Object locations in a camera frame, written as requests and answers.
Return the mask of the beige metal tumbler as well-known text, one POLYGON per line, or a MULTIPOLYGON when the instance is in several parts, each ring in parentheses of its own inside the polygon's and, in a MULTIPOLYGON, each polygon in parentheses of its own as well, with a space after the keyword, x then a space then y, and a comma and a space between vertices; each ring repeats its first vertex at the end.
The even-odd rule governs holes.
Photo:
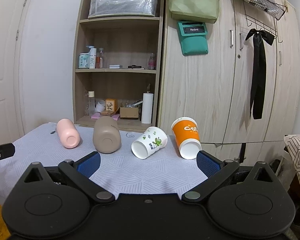
POLYGON ((121 134, 117 121, 109 116, 96 120, 93 129, 93 144, 99 153, 110 154, 121 147, 121 134))

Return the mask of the pink cup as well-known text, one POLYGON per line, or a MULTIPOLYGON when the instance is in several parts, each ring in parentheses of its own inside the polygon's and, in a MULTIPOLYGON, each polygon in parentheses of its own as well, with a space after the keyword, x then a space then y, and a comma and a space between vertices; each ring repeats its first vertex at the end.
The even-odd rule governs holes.
POLYGON ((70 119, 61 119, 58 121, 56 131, 62 146, 68 149, 75 148, 79 145, 81 137, 70 119))

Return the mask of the orange paper cup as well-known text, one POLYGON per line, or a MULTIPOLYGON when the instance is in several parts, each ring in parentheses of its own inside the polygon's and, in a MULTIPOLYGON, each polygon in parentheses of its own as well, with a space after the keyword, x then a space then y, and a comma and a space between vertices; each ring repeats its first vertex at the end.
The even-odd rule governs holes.
POLYGON ((202 150, 196 121, 186 116, 177 118, 171 125, 171 130, 181 157, 196 159, 198 152, 202 150))

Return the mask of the white patterned tablecloth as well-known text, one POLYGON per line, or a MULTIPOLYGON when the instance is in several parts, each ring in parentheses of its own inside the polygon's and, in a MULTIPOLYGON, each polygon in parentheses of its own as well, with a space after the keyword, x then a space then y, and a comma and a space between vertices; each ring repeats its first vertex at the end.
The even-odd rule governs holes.
MULTIPOLYGON (((20 176, 34 161, 43 166, 57 166, 65 159, 77 161, 95 150, 93 129, 77 127, 81 144, 74 149, 61 145, 56 124, 47 123, 16 140, 15 154, 0 161, 0 204, 3 204, 20 176)), ((183 159, 174 137, 168 137, 167 145, 147 159, 138 159, 131 151, 131 143, 139 137, 136 132, 121 132, 122 145, 115 153, 101 154, 100 167, 90 180, 111 192, 160 194, 186 191, 207 179, 198 168, 196 160, 183 159)))

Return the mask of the clear bottle beige cap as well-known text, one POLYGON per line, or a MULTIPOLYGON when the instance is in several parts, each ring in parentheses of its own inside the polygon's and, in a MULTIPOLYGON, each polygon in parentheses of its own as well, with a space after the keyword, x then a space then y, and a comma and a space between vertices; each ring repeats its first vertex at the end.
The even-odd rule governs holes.
POLYGON ((89 103, 89 116, 93 116, 95 114, 94 91, 88 91, 88 103, 89 103))

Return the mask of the wooden wardrobe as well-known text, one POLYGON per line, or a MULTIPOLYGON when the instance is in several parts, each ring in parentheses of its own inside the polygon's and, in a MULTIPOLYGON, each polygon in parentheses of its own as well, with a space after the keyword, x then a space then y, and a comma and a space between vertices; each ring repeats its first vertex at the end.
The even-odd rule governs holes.
MULTIPOLYGON (((158 126, 172 134, 171 125, 183 116, 197 123, 203 150, 219 159, 250 166, 279 158, 284 137, 293 130, 300 90, 300 36, 296 11, 287 0, 270 0, 287 6, 278 21, 279 37, 266 52, 266 90, 262 119, 250 115, 253 75, 253 38, 241 0, 219 0, 219 17, 205 23, 206 55, 184 56, 178 21, 171 18, 165 0, 165 38, 158 126)), ((274 27, 273 18, 249 4, 247 13, 274 27)))

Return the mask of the white paper towel roll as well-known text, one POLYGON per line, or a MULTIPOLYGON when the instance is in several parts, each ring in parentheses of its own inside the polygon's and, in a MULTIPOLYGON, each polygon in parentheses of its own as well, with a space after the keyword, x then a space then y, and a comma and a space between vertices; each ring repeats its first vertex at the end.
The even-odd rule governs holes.
POLYGON ((142 115, 141 115, 141 122, 143 124, 152 123, 153 96, 154 96, 153 93, 143 94, 142 115))

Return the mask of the red liquid bottle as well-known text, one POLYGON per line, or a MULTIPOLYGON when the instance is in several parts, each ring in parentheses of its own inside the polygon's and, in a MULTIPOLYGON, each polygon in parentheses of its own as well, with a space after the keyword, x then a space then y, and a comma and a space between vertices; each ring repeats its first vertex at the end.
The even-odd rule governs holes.
POLYGON ((104 48, 97 49, 96 68, 103 68, 103 52, 104 48))

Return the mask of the white lotion bottle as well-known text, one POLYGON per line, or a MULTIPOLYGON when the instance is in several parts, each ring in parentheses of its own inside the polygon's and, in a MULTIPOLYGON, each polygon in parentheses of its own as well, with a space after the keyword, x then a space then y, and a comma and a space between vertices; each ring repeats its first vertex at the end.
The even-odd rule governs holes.
POLYGON ((89 68, 94 69, 96 67, 97 49, 94 46, 86 46, 89 49, 89 68))

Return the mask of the small pink bottle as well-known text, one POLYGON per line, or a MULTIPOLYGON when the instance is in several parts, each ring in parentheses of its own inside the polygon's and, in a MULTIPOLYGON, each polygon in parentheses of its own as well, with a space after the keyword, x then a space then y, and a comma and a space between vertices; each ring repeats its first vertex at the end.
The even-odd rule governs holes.
POLYGON ((148 60, 148 69, 155 70, 156 68, 156 56, 154 53, 151 53, 148 60))

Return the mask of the teal hanging pouch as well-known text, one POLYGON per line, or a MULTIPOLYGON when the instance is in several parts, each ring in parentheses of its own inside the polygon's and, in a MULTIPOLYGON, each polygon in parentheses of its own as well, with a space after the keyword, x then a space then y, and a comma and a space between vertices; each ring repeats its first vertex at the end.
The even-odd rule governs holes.
POLYGON ((177 30, 184 56, 208 54, 208 31, 204 22, 178 21, 177 30))

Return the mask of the black ribbon bow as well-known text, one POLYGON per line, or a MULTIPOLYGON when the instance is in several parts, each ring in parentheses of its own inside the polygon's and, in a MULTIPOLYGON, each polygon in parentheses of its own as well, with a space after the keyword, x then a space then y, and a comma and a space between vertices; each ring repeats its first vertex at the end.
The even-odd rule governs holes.
POLYGON ((266 52, 264 41, 272 45, 275 36, 265 30, 250 29, 245 40, 253 38, 253 75, 250 91, 250 115, 254 120, 262 119, 266 90, 266 52))

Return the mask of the wooden open shelf unit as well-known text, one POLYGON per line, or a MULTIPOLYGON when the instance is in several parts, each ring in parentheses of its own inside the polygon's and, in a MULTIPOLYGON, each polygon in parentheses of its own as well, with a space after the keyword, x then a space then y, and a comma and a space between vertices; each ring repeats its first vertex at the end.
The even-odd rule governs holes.
POLYGON ((158 0, 154 17, 112 16, 88 18, 91 0, 81 0, 73 51, 74 123, 92 127, 94 120, 85 115, 84 93, 94 91, 96 99, 134 102, 151 92, 152 126, 157 124, 160 95, 162 39, 164 37, 165 0, 158 0), (79 54, 86 46, 104 48, 105 67, 79 69, 79 54), (155 70, 148 69, 154 53, 155 70))

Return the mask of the white door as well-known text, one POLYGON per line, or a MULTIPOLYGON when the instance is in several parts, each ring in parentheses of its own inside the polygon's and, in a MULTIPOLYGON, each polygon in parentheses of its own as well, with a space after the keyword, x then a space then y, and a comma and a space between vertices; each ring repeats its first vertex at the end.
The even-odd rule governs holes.
POLYGON ((29 0, 0 0, 0 144, 24 135, 19 55, 29 0))

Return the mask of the plastic wrapped storage box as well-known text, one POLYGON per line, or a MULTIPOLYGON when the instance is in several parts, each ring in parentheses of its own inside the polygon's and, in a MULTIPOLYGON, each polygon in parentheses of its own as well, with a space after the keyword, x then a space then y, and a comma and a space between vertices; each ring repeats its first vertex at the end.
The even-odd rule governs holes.
POLYGON ((88 18, 112 16, 154 17, 158 0, 91 0, 88 18))

